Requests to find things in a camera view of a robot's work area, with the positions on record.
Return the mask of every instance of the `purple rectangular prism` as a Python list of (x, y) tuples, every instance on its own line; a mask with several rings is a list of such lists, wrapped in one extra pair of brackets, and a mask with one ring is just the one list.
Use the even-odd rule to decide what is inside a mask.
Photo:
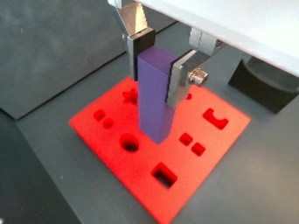
[(139, 128), (160, 144), (171, 133), (175, 108), (166, 104), (171, 63), (176, 56), (158, 46), (137, 55)]

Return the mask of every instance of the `dark gray table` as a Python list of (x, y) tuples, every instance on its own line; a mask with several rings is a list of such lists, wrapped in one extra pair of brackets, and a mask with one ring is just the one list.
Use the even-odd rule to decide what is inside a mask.
[[(180, 55), (190, 28), (175, 24), (156, 44)], [(299, 223), (299, 98), (271, 114), (227, 85), (242, 58), (227, 46), (206, 64), (207, 88), (252, 119), (172, 223)], [(128, 76), (121, 55), (39, 107), (17, 126), (81, 223), (155, 223), (68, 125)]]

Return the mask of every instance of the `circular hole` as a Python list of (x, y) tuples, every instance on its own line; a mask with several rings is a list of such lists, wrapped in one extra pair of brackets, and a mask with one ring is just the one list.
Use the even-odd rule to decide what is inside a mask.
[(192, 98), (192, 95), (188, 94), (187, 97), (186, 97), (186, 100), (188, 101), (191, 98)]
[(131, 134), (123, 134), (119, 143), (125, 151), (137, 151), (139, 149), (139, 141), (136, 137)]

